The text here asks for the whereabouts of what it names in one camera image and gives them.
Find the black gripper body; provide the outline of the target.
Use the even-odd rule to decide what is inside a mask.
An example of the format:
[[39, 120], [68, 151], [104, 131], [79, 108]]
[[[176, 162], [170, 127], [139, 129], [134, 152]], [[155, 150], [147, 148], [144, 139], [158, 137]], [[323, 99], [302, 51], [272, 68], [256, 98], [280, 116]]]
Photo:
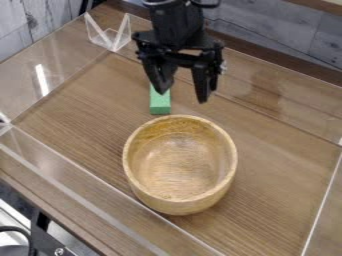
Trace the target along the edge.
[[206, 31], [198, 31], [179, 45], [162, 43], [152, 31], [135, 32], [132, 39], [138, 45], [138, 59], [146, 68], [191, 68], [196, 62], [207, 64], [215, 72], [226, 68], [222, 54], [224, 45]]

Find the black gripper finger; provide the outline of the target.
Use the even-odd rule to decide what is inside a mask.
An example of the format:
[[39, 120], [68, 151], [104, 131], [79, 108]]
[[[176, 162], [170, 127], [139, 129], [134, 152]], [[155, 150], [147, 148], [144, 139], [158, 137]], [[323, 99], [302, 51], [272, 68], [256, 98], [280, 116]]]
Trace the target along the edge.
[[163, 58], [146, 58], [142, 63], [154, 89], [163, 95], [174, 84], [178, 66]]
[[212, 66], [204, 62], [198, 62], [191, 68], [195, 93], [199, 103], [206, 103], [211, 93], [218, 86], [218, 72]]

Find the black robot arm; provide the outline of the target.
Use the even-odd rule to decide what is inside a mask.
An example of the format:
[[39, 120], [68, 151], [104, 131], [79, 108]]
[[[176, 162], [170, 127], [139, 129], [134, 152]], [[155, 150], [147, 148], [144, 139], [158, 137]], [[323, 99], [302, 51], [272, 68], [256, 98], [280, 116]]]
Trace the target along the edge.
[[224, 70], [224, 44], [204, 28], [204, 9], [218, 8], [222, 0], [143, 0], [150, 11], [152, 29], [136, 31], [138, 46], [148, 80], [163, 95], [174, 85], [178, 68], [191, 70], [199, 103], [206, 103], [218, 88]]

